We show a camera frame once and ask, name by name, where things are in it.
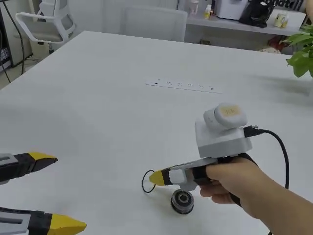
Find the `black strap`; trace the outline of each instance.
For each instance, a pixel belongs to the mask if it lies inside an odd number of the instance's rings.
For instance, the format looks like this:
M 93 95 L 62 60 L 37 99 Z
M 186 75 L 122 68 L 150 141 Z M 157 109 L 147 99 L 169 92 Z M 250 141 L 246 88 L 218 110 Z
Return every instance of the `black strap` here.
M 239 154 L 236 158 L 244 158 L 244 159 L 248 159 L 249 161 L 253 162 L 254 164 L 257 165 L 257 163 L 247 154 L 247 153 L 242 153 L 242 154 Z M 232 193 L 229 193 L 230 194 L 230 198 L 231 200 L 234 201 L 234 203 L 236 203 L 238 206 L 241 207 L 241 203 L 240 203 L 240 198 L 235 196 L 234 194 Z

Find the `black cable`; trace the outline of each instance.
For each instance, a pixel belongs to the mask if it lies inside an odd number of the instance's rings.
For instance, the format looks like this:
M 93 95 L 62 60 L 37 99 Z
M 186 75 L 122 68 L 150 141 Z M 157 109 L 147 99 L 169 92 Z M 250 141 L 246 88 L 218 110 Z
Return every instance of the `black cable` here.
M 269 131 L 269 130 L 264 130 L 264 129 L 258 129 L 257 126 L 248 126 L 244 128 L 244 134 L 245 137 L 252 137 L 252 136 L 257 136 L 263 133 L 268 133 L 272 136 L 274 136 L 277 141 L 280 144 L 280 147 L 282 148 L 283 154 L 284 154 L 284 159 L 285 159 L 285 188 L 289 189 L 289 158 L 288 158 L 288 154 L 285 148 L 285 145 L 282 141 L 282 139 L 274 132 Z
M 281 140 L 281 138 L 279 138 L 279 136 L 277 134 L 275 134 L 272 131 L 269 130 L 261 130 L 263 133 L 268 133 L 272 136 L 274 136 L 277 141 L 280 144 L 280 147 L 282 148 L 283 154 L 284 154 L 284 158 L 285 158 L 285 171 L 286 171 L 286 175 L 285 175 L 285 188 L 289 189 L 289 158 L 288 158 L 288 154 L 285 148 L 285 145 L 283 143 L 283 141 Z
M 2 36 L 1 30 L 0 30 L 0 40 L 1 40 L 0 41 L 0 54 L 1 54 L 1 52 L 2 52 L 2 45 L 3 45 L 3 43 L 2 43 L 3 42 L 3 36 Z M 5 73 L 6 78 L 8 79 L 9 83 L 11 83 L 9 75 L 7 74 L 6 69 L 5 69 L 5 67 L 4 67 L 4 65 L 2 63 L 1 56 L 0 56 L 0 64 L 2 66 L 2 69 L 3 69 L 4 73 Z
M 9 17 L 10 17 L 10 19 L 11 19 L 11 21 L 12 21 L 12 23 L 13 23 L 14 27 L 15 27 L 15 29 L 17 30 L 17 32 L 18 32 L 18 34 L 19 34 L 19 36 L 20 36 L 21 46 L 22 46 L 22 56 L 23 56 L 23 59 L 22 59 L 22 72 L 21 72 L 21 75 L 23 75 L 23 73 L 24 73 L 24 69 L 25 69 L 25 50 L 24 50 L 24 42 L 23 42 L 22 34 L 21 34 L 21 32 L 20 32 L 20 30 L 19 30 L 18 26 L 16 25 L 16 23 L 15 23 L 15 21 L 14 21 L 14 19 L 13 19 L 12 15 L 11 15 L 11 13 L 10 13 L 10 11 L 9 11 L 9 9 L 8 9 L 8 7 L 7 7 L 7 5 L 6 5 L 6 3 L 5 3 L 5 1 L 4 1 L 4 0 L 2 0 L 2 3 L 3 3 L 3 5 L 4 5 L 4 8 L 5 8 L 6 12 L 7 12 L 7 13 L 8 13 L 8 15 L 9 15 Z
M 143 186 L 143 181 L 144 181 L 146 175 L 147 175 L 149 172 L 153 172 L 153 173 L 154 173 L 155 171 L 154 171 L 154 170 L 148 170 L 148 171 L 144 174 L 144 176 L 143 176 L 143 178 L 142 178 L 142 181 L 141 181 L 141 187 L 142 187 L 142 190 L 143 190 L 145 193 L 150 193 L 150 192 L 152 192 L 152 191 L 155 189 L 155 187 L 156 187 L 156 185 L 154 185 L 150 191 L 147 191 L 147 190 L 145 190 L 145 187 Z

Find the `office chair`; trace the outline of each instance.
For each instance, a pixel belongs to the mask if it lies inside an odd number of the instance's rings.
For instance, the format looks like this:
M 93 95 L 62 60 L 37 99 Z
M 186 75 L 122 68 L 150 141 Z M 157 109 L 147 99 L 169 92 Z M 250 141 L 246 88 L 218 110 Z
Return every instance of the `office chair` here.
M 76 28 L 67 0 L 43 1 L 37 15 L 20 12 L 15 17 L 21 33 L 40 43 L 64 44 Z
M 125 7 L 120 34 L 183 42 L 187 13 L 159 7 Z

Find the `wall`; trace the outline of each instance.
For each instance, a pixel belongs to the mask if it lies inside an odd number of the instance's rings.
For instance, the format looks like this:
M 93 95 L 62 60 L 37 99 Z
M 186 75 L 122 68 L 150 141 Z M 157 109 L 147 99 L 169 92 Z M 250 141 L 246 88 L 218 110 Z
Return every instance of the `wall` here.
M 77 24 L 77 31 L 102 30 L 102 0 L 68 0 L 70 12 Z
M 126 5 L 175 9 L 177 0 L 68 0 L 78 32 L 84 30 L 118 33 L 121 9 Z
M 122 8 L 127 5 L 143 5 L 176 9 L 177 0 L 105 0 L 102 31 L 119 33 Z
M 175 9 L 177 0 L 68 0 L 71 13 L 78 25 L 77 33 L 89 30 L 119 33 L 122 8 L 126 5 L 146 5 Z M 210 1 L 201 0 L 200 10 Z M 209 40 L 215 46 L 256 49 L 266 44 L 274 35 L 249 33 L 243 31 L 187 26 L 187 42 Z

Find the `floor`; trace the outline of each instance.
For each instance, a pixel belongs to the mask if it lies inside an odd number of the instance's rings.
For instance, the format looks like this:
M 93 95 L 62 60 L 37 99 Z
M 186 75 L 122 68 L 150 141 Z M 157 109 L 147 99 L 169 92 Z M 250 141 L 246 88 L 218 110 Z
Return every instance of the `floor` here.
M 38 63 L 38 60 L 33 60 L 32 58 L 25 60 L 25 70 L 27 71 L 28 69 L 30 69 L 32 66 L 36 65 L 37 63 Z M 22 65 L 18 65 L 14 68 L 8 68 L 6 69 L 6 72 L 8 74 L 10 81 L 12 82 L 21 75 Z M 9 81 L 5 73 L 1 72 L 0 73 L 0 89 L 4 88 L 7 85 L 9 85 Z

